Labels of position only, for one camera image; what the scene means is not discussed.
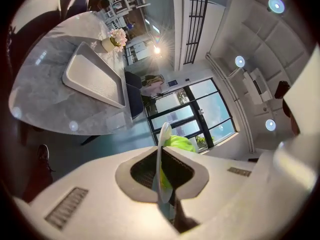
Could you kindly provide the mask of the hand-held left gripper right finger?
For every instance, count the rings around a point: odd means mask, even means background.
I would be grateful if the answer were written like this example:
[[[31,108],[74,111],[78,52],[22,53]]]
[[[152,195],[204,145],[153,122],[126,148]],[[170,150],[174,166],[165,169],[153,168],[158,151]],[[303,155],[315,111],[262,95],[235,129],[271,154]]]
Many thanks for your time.
[[[181,201],[185,215],[198,222],[181,240],[279,239],[310,196],[310,158],[288,146],[256,163],[180,153],[209,172],[202,192]]]

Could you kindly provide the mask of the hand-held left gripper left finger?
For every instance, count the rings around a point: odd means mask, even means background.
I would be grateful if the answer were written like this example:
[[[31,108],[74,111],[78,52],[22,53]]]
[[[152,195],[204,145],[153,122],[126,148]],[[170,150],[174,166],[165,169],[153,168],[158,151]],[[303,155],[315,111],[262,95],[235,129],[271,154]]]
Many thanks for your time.
[[[155,203],[137,202],[118,187],[118,166],[154,147],[89,161],[27,203],[14,202],[46,240],[173,240],[176,229]]]

